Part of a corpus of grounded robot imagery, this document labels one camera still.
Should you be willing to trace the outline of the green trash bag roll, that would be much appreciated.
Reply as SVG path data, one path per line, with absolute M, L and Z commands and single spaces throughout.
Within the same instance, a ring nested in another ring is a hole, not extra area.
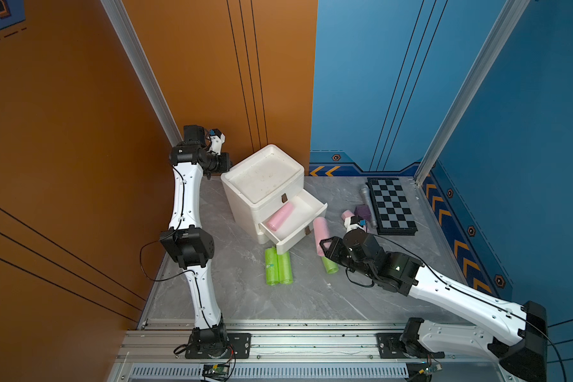
M 278 269 L 279 269 L 279 282 L 281 284 L 290 285 L 294 282 L 291 268 L 291 256 L 289 252 L 285 252 L 277 256 Z
M 324 269 L 326 270 L 326 273 L 328 275 L 332 275 L 332 274 L 339 272 L 339 266 L 335 262 L 333 262 L 332 260 L 327 259 L 326 257 L 323 257 L 322 263 L 323 263 Z
M 279 261 L 275 247 L 267 248 L 264 253 L 265 275 L 268 286 L 279 284 Z

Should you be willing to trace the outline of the pink trash bag roll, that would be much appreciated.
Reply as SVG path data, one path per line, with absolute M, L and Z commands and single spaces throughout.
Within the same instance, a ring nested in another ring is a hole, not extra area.
M 324 257 L 325 253 L 323 251 L 321 241 L 330 238 L 328 222 L 326 218 L 320 216 L 314 219 L 313 226 L 316 252 L 319 256 Z
M 343 221 L 347 221 L 348 219 L 350 219 L 352 216 L 354 216 L 353 212 L 350 210 L 346 210 L 344 213 L 342 213 L 342 220 Z
M 291 216 L 293 211 L 294 205 L 291 202 L 287 202 L 267 220 L 266 226 L 273 232 L 277 232 Z

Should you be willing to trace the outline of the white three-drawer storage box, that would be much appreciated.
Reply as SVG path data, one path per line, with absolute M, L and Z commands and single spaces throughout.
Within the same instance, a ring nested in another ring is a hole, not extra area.
M 235 222 L 266 244 L 272 241 L 260 224 L 304 189 L 304 168 L 270 144 L 223 173 L 221 181 Z

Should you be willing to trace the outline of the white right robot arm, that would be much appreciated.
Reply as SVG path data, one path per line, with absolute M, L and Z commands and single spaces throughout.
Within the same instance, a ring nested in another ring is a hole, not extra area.
M 361 229 L 320 240 L 318 246 L 347 274 L 367 277 L 370 287 L 429 302 L 468 322 L 441 326 L 422 318 L 409 319 L 400 338 L 408 356 L 470 354 L 498 363 L 521 380 L 547 380 L 547 311 L 541 304 L 519 305 L 477 291 L 434 270 L 414 254 L 385 251 L 374 235 Z

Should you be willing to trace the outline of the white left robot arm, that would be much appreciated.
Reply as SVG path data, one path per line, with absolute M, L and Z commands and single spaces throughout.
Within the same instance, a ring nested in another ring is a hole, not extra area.
M 186 348 L 175 353 L 223 357 L 229 351 L 229 336 L 212 280 L 215 243 L 202 228 L 199 207 L 202 178 L 228 172 L 232 163 L 227 153 L 181 143 L 170 152 L 170 164 L 175 180 L 173 215 L 159 242 L 184 272 L 194 308 L 194 328 Z

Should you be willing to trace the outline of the purple cube block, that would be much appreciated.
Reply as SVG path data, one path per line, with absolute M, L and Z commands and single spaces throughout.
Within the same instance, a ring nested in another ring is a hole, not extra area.
M 372 212 L 367 205 L 358 205 L 354 210 L 354 215 L 367 222 L 370 222 L 372 219 Z

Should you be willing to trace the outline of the black white checkerboard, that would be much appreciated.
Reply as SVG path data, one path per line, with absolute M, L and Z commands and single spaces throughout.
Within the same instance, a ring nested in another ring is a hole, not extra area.
M 417 231 L 412 209 L 399 178 L 368 178 L 377 233 L 382 236 L 414 236 Z

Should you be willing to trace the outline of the grey microphone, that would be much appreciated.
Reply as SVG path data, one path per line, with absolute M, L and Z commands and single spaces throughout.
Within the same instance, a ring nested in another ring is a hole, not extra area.
M 377 227 L 377 218 L 376 218 L 376 215 L 374 213 L 373 206 L 372 206 L 372 199 L 371 199 L 369 187 L 366 184 L 364 184 L 363 186 L 361 186 L 360 193 L 361 193 L 361 197 L 364 200 L 364 203 L 366 204 L 366 206 L 369 209 L 370 224 L 375 229 Z

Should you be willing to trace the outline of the right green circuit board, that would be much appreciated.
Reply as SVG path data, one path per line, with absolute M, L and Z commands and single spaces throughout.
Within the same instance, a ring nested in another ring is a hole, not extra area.
M 431 381 L 435 373 L 443 371 L 441 364 L 432 364 L 425 369 L 420 369 L 417 373 L 417 377 L 421 378 L 423 381 Z

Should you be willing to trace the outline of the green circuit board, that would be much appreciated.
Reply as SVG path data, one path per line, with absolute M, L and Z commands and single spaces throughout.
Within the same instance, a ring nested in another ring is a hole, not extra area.
M 423 381 L 431 381 L 435 373 L 443 371 L 441 364 L 432 364 L 425 369 L 420 369 L 417 373 L 417 377 L 421 378 Z
M 202 369 L 203 381 L 227 381 L 231 377 L 229 364 L 204 364 Z

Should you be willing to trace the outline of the left green circuit board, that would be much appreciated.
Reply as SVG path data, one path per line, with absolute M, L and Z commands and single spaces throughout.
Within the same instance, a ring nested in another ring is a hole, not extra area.
M 227 381 L 231 377 L 229 364 L 204 364 L 202 369 L 203 381 Z

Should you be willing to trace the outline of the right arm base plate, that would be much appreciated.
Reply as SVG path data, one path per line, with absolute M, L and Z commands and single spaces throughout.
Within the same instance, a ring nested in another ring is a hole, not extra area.
M 445 358 L 444 352 L 433 353 L 426 349 L 418 337 L 406 337 L 401 334 L 379 333 L 376 335 L 377 347 L 382 359 L 407 358 L 412 360 L 434 361 Z

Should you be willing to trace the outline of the aluminium front rail frame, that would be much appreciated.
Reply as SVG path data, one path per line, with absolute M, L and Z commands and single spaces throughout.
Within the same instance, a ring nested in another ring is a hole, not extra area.
M 188 360 L 193 325 L 151 319 L 126 334 L 109 373 L 111 381 L 203 381 L 204 364 L 229 364 L 227 381 L 418 381 L 420 369 L 441 364 L 431 381 L 514 381 L 498 363 L 470 354 L 445 353 L 440 360 L 382 359 L 379 333 L 404 332 L 406 324 L 379 321 L 235 320 L 228 333 L 250 333 L 245 360 Z

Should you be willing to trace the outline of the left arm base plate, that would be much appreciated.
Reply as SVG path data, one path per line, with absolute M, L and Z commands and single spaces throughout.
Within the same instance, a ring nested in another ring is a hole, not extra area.
M 250 357 L 251 334 L 250 333 L 228 333 L 225 345 L 194 345 L 188 346 L 183 353 L 188 360 L 227 360 L 235 358 L 245 360 Z

